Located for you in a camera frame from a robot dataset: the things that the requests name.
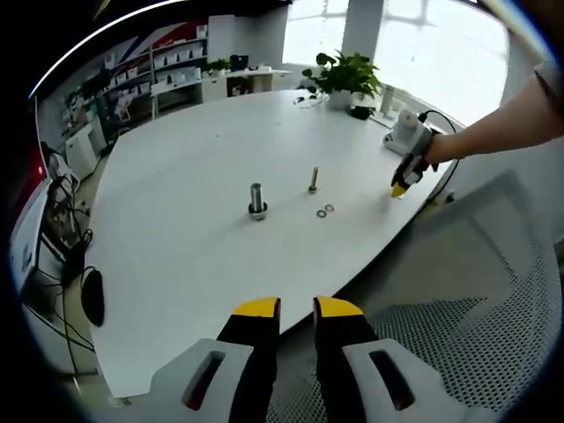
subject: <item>computer mouse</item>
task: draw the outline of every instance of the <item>computer mouse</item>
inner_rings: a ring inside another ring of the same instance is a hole
[[[91,271],[85,276],[82,292],[80,293],[82,309],[91,324],[100,327],[104,323],[104,290],[102,288],[102,274]]]

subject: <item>metal bolt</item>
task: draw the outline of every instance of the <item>metal bolt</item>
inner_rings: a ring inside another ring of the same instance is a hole
[[[260,183],[253,183],[250,186],[250,206],[255,213],[263,211],[263,187]]]
[[[250,186],[249,215],[253,220],[262,220],[266,217],[268,204],[263,201],[263,187],[260,183]]]
[[[319,166],[314,167],[314,173],[311,176],[311,184],[309,185],[309,193],[313,194],[317,191],[317,175],[319,174]]]

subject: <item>hand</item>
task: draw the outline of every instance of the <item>hand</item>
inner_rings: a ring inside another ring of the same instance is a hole
[[[458,142],[455,135],[435,135],[429,146],[429,151],[425,155],[425,160],[431,165],[437,165],[444,161],[456,159]]]

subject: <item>window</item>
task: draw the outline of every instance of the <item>window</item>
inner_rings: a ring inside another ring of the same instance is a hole
[[[464,125],[495,110],[507,76],[503,24],[459,0],[389,0],[375,52],[378,77]]]
[[[340,50],[348,5],[348,0],[295,0],[288,10],[283,62],[313,66],[320,51]]]

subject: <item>white table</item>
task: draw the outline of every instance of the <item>white table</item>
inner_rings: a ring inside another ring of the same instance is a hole
[[[210,82],[219,82],[223,80],[227,80],[229,78],[252,78],[253,80],[253,91],[255,93],[264,93],[267,91],[272,91],[272,80],[275,75],[289,75],[292,72],[289,70],[236,70],[233,72],[226,72],[224,75],[219,77],[207,77],[207,78],[200,78],[200,79],[192,79],[185,82],[175,82],[172,84],[154,84],[151,86],[151,97],[152,97],[152,119],[157,118],[157,114],[159,113],[159,96],[164,93],[170,93],[175,90],[180,90],[187,86],[197,85],[200,90],[202,88],[202,84],[206,81]]]
[[[86,256],[103,274],[106,321],[92,334],[114,396],[146,393],[157,369],[215,338],[244,301],[278,296],[280,329],[295,325],[388,245],[448,167],[392,199],[401,158],[382,146],[387,130],[300,108],[299,94],[214,101],[120,137]],[[247,214],[253,182],[269,205],[260,222]],[[326,204],[335,211],[320,219]]]

